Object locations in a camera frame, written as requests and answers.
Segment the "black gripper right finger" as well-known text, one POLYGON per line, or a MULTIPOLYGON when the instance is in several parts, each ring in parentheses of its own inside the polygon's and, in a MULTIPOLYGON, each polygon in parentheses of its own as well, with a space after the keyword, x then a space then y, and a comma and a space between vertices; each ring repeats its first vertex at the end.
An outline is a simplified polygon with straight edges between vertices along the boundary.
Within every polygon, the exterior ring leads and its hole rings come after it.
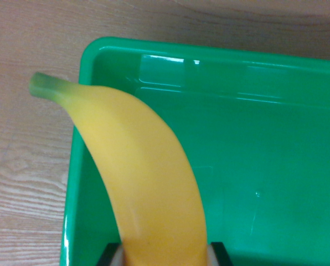
POLYGON ((211 242, 208 245, 209 266, 233 266, 229 254, 222 242, 211 242))

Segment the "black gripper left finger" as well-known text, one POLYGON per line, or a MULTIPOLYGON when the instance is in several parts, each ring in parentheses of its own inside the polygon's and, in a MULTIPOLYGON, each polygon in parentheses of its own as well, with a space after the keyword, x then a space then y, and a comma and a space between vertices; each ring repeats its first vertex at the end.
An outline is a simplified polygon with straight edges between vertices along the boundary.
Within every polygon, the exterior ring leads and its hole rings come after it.
POLYGON ((120 243, 109 243, 102 252, 96 266, 124 266, 125 255, 120 243))

